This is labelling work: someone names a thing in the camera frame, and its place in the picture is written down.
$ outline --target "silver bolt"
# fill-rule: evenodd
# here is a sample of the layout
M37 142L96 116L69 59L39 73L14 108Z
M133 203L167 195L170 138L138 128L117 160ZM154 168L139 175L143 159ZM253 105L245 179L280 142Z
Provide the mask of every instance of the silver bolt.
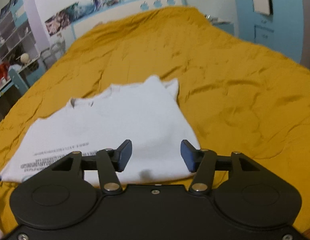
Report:
M19 234L17 236L18 240L28 240L28 236L26 234Z
M159 191L159 190L157 190L157 189L152 190L152 194L154 194L154 195L157 195L157 194L159 194L159 193L160 193L160 191Z
M106 189L107 191L115 191L118 190L120 188L120 186L117 183L106 183L104 185L104 189Z
M284 235L283 238L282 238L282 240L293 240L293 236L292 236L292 235L289 235L289 234Z
M194 191L205 191L208 189L208 186L204 183L195 183L193 186L192 186L192 189Z

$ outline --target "red bag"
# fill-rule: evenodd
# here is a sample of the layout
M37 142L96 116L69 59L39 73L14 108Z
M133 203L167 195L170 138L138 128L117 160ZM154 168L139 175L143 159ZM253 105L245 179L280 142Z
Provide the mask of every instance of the red bag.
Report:
M8 73L8 68L9 68L9 64L7 63L2 63L0 65L0 81L1 81L1 78L5 78L5 80L7 80L7 73Z

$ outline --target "white t-shirt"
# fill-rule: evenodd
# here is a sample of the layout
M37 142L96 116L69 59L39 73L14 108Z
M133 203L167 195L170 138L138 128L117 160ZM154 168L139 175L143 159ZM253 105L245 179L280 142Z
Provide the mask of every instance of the white t-shirt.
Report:
M3 181L25 181L72 151L95 155L116 149L123 141L133 144L123 184L148 183L190 176L180 154L187 139L199 148L196 136L178 108L178 80L161 82L157 76L144 83L111 85L89 99L76 99L29 128L20 147L1 171ZM84 179L98 185L97 171Z

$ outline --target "wrinkled fabric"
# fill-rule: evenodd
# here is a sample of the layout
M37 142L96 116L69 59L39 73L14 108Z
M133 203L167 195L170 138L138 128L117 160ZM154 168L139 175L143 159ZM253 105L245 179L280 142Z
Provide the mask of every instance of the wrinkled fabric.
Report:
M152 74L178 78L177 101L201 147L228 156L241 151L295 186L303 204L294 226L310 227L310 71L211 26L194 8L144 12L99 25L75 41L0 123L0 170L36 119L70 98ZM226 179L226 172L216 172L214 185ZM5 233L17 225L9 208L15 187L0 182Z

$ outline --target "white and blue headboard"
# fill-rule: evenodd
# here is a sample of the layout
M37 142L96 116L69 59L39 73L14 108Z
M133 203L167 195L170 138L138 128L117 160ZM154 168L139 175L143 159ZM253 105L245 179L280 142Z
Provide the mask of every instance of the white and blue headboard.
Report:
M167 6L187 5L186 0L128 0L117 5L97 11L87 17L72 23L61 31L66 41L66 48L91 30L96 24L102 22L119 20L133 14L137 14L147 10L164 8ZM57 35L51 37L51 44L58 40Z

